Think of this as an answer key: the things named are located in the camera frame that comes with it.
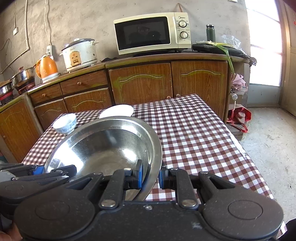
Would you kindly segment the person's left hand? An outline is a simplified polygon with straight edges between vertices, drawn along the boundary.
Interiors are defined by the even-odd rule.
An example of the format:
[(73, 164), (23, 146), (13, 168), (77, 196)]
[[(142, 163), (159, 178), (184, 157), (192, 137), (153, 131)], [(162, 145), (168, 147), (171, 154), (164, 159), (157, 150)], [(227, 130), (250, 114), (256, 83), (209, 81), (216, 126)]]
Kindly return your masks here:
[(5, 231), (0, 233), (0, 241), (22, 241), (22, 236), (15, 223)]

